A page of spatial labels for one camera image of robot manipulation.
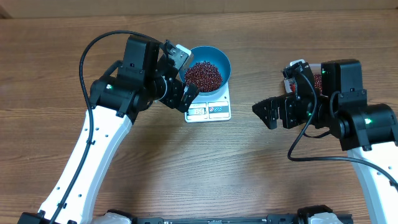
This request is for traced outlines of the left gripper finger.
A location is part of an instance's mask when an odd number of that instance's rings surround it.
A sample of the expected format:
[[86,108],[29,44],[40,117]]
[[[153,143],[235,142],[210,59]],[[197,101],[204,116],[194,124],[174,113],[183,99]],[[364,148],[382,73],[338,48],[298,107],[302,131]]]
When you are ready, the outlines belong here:
[[167,61],[173,60],[175,61],[176,56],[178,55],[177,48],[174,46],[171,41],[166,40],[164,42],[164,54]]
[[182,113],[187,112],[193,100],[198,96],[199,92],[200,90],[198,87],[195,84],[190,83],[187,91],[183,94],[177,109]]

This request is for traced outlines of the red beans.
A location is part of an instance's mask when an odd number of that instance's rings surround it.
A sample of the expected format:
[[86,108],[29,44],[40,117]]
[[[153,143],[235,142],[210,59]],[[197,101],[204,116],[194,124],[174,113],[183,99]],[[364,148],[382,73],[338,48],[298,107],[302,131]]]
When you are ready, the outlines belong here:
[[210,61],[201,61],[189,67],[180,78],[187,86],[194,84],[200,93],[211,93],[227,84],[230,74],[231,72],[222,72]]

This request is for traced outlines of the blue metal bowl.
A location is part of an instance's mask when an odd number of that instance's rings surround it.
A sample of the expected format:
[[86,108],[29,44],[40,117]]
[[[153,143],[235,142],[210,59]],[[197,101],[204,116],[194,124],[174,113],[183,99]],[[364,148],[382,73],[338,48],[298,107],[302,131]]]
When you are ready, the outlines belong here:
[[[193,53],[193,60],[189,67],[193,66],[196,62],[201,61],[210,61],[212,64],[216,65],[221,69],[221,71],[232,72],[231,63],[227,55],[222,52],[220,49],[212,46],[198,46],[191,49]],[[186,70],[182,70],[179,73],[179,76],[183,74]]]

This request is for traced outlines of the red scoop blue handle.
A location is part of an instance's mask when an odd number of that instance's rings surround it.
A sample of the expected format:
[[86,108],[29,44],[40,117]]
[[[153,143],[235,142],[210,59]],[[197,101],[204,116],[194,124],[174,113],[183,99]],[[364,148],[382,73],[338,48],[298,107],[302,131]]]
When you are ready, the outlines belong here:
[[290,84],[290,90],[292,91],[292,92],[295,92],[295,85],[292,83],[292,84]]

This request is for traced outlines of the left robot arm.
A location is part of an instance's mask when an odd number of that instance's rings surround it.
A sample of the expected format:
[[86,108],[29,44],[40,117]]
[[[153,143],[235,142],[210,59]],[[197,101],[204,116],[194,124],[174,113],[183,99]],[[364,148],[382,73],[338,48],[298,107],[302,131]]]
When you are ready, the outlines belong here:
[[81,82],[86,117],[75,148],[56,186],[36,213],[19,223],[91,223],[109,165],[138,113],[155,101],[184,113],[198,94],[176,78],[193,59],[191,50],[128,31],[122,60],[89,89]]

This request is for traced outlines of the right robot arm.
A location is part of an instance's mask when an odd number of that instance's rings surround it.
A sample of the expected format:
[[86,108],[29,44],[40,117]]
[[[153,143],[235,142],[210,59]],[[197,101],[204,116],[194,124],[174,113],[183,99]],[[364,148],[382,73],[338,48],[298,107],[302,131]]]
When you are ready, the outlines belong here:
[[290,63],[282,71],[286,92],[252,111],[269,129],[325,128],[340,141],[360,181],[373,223],[397,222],[397,118],[383,103],[369,105],[356,59]]

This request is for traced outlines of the white kitchen scale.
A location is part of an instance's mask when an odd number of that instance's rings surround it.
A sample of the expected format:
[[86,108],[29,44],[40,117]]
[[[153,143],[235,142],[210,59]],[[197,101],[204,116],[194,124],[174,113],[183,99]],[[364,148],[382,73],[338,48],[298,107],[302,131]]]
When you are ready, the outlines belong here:
[[187,123],[205,123],[229,121],[231,115],[229,85],[226,83],[212,95],[200,93],[184,113],[184,118]]

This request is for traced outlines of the clear plastic container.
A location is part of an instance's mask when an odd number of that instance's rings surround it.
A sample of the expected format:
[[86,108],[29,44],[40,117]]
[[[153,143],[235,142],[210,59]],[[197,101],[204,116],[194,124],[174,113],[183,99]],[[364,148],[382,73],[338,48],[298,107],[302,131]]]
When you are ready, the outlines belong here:
[[[312,70],[315,82],[315,88],[322,93],[322,71],[321,71],[321,64],[320,63],[311,63],[310,68]],[[290,84],[293,83],[293,80],[284,80],[285,91],[287,93],[291,93]]]

